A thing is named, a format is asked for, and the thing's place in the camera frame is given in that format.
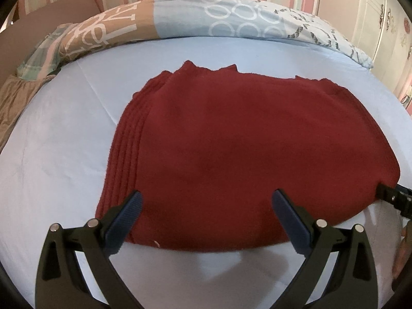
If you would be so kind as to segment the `person's right hand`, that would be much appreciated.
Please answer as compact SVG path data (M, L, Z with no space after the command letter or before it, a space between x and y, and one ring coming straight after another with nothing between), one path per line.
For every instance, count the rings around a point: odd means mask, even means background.
M392 277L396 280L411 256L411 221L401 231L401 242L394 258Z

